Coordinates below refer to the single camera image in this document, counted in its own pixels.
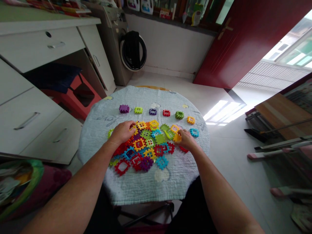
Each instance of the detergent bottle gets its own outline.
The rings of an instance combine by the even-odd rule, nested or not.
[[[141,11],[152,15],[154,10],[153,0],[141,0]]]
[[[129,9],[140,11],[140,0],[127,0]]]

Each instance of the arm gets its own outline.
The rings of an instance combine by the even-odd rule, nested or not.
[[[23,229],[28,233],[84,233],[114,151],[135,132],[134,121],[120,123],[96,154]]]
[[[189,150],[198,167],[208,210],[219,233],[264,233],[234,189],[213,165],[191,134],[179,130],[177,142]]]

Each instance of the round table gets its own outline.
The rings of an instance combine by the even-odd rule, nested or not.
[[[120,105],[128,105],[130,112],[121,114]],[[143,113],[135,114],[135,107],[142,107]],[[156,108],[157,115],[150,115],[150,108]],[[169,110],[171,116],[163,116],[163,110]],[[175,118],[176,111],[184,113],[182,120]],[[187,123],[188,116],[195,118],[194,125]],[[127,86],[92,107],[81,131],[79,159],[85,164],[107,141],[110,129],[119,123],[127,120],[149,122],[154,119],[160,126],[167,124],[171,127],[175,124],[187,130],[198,129],[200,135],[196,141],[209,155],[208,128],[201,113],[189,100],[172,91]],[[128,205],[185,198],[189,185],[199,175],[195,160],[190,152],[184,153],[177,146],[173,154],[164,156],[169,161],[164,170],[154,163],[148,172],[136,172],[131,167],[123,176],[119,176],[114,167],[109,167],[103,183],[108,188],[112,204]]]

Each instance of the plastic stool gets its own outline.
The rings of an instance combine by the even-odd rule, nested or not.
[[[77,89],[81,84],[85,84],[90,90],[80,90]],[[91,110],[93,104],[97,103],[101,100],[101,97],[97,94],[97,92],[92,88],[92,86],[86,81],[82,74],[78,74],[71,86],[68,88],[67,93],[61,93],[50,89],[41,89],[41,91],[49,97],[53,97],[53,101],[57,104],[63,103],[68,109],[71,110],[71,115],[76,119],[85,120]],[[78,98],[75,96],[76,94],[81,95],[94,95],[94,98],[89,103],[88,106],[84,106]]]

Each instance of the forearm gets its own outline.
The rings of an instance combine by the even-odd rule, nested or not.
[[[263,232],[248,208],[203,150],[191,150],[201,177],[206,203],[219,233]]]
[[[107,141],[44,206],[22,233],[83,233],[117,145]]]

